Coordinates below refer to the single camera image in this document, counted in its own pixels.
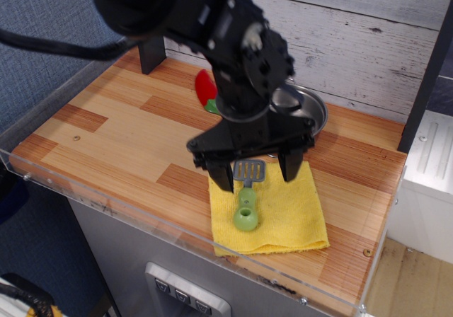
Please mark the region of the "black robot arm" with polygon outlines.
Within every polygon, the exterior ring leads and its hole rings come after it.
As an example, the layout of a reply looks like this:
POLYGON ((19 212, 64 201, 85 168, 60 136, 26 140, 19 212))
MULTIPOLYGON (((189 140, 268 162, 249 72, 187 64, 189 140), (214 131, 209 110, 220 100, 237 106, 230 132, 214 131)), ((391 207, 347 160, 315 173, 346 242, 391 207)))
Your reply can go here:
POLYGON ((251 0, 94 2, 115 32, 135 40, 164 36, 210 63, 222 118, 187 148, 221 189, 233 188, 233 161, 264 154, 277 154, 285 181, 296 178, 304 153, 314 145, 313 125, 270 107, 275 91, 295 94, 287 84, 294 60, 261 8, 251 0))

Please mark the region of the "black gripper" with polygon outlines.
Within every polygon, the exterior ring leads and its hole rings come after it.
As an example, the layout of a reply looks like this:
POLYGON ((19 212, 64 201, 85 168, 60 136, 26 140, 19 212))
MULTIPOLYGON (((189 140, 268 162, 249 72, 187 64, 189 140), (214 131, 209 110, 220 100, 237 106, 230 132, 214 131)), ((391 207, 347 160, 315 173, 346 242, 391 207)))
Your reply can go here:
POLYGON ((208 171, 223 191, 234 191, 231 162, 265 154, 276 154, 285 182, 293 181, 304 160, 304 153, 314 146, 310 121, 303 121, 301 131, 284 132, 280 116, 265 107, 245 120, 222 120, 213 128, 187 143, 194 164, 208 171))

